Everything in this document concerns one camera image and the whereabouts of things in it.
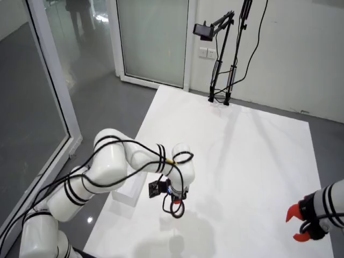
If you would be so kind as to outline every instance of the gray floor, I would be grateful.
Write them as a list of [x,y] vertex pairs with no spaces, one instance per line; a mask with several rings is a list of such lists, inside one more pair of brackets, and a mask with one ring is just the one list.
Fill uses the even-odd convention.
[[[73,29],[68,13],[62,7],[56,9],[56,15],[64,17],[62,23],[64,37],[61,42],[70,40],[73,35]],[[96,33],[99,33],[98,41],[108,40],[107,30],[104,25],[96,27]],[[102,62],[104,52],[98,48],[101,45],[108,45],[107,42],[96,42],[95,38],[84,40],[80,44],[67,44],[71,49],[63,50],[63,44],[58,46],[60,58],[64,59],[64,72],[66,80],[71,80],[70,88],[71,98],[78,118],[84,140],[76,151],[75,156],[69,160],[60,176],[70,172],[70,170],[81,164],[92,152],[92,142],[98,131],[106,127],[116,128],[130,137],[135,137],[140,125],[148,111],[148,108],[154,98],[155,90],[131,85],[121,82],[113,74],[112,64]],[[286,117],[291,117],[303,121],[308,121],[312,134],[314,151],[316,154],[318,171],[321,186],[324,187],[330,183],[344,178],[344,125],[332,121],[309,117],[302,114],[273,109],[266,106],[233,100],[233,103],[248,106],[250,108],[263,110]],[[83,249],[94,223],[104,205],[107,194],[95,196],[70,222],[61,223],[60,229],[63,230],[72,245],[78,249]],[[87,223],[89,217],[93,218],[91,224]],[[343,257],[344,254],[344,236],[339,230],[331,233],[334,257]],[[7,257],[18,257],[19,241],[15,243]]]
[[67,131],[28,23],[0,41],[0,81],[1,225]]

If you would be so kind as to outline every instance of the door frame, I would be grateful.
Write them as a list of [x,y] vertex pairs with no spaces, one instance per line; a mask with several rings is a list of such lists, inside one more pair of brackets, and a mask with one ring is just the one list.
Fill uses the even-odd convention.
[[[28,17],[28,23],[32,31],[37,51],[43,64],[43,69],[54,95],[54,100],[66,132],[66,137],[59,144],[43,168],[38,171],[37,177],[24,192],[22,198],[9,214],[6,221],[0,225],[0,241],[2,241],[3,232],[7,228],[10,220],[16,218],[25,211],[33,201],[39,189],[55,180],[62,167],[67,160],[72,157],[82,141],[81,131],[63,75],[43,0],[22,0],[22,3]],[[19,220],[8,234],[0,258],[5,257],[15,240],[18,238],[21,230],[22,225],[21,220]]]
[[[116,75],[124,82],[130,82],[141,86],[157,89],[162,83],[152,82],[141,78],[131,77],[125,74],[123,49],[121,44],[117,0],[106,0],[106,8],[109,15],[110,36]],[[183,89],[189,91],[191,79],[192,54],[194,46],[193,29],[196,22],[197,0],[189,0],[187,42],[185,48],[184,82]]]

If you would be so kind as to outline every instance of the end effector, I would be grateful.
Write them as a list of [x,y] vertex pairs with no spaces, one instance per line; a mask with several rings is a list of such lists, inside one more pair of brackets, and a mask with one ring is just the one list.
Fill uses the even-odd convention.
[[293,238],[299,242],[320,240],[333,228],[344,228],[344,180],[304,197],[291,206],[286,222],[292,217],[304,221]]

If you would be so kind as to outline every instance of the glass panel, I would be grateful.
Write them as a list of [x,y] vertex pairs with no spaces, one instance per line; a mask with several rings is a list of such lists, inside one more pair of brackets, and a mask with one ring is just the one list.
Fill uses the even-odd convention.
[[28,19],[0,1],[0,225],[68,139]]
[[182,87],[187,0],[118,0],[125,72]]
[[69,92],[74,95],[114,73],[106,1],[42,1]]

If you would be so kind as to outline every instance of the white platform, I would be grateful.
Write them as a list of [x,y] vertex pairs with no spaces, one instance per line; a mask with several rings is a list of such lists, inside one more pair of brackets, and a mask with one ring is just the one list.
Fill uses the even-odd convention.
[[296,242],[301,221],[290,205],[320,188],[309,125],[160,87],[138,140],[190,145],[196,180],[177,220],[148,198],[149,174],[135,208],[111,194],[84,251],[98,258],[332,258],[329,235]]

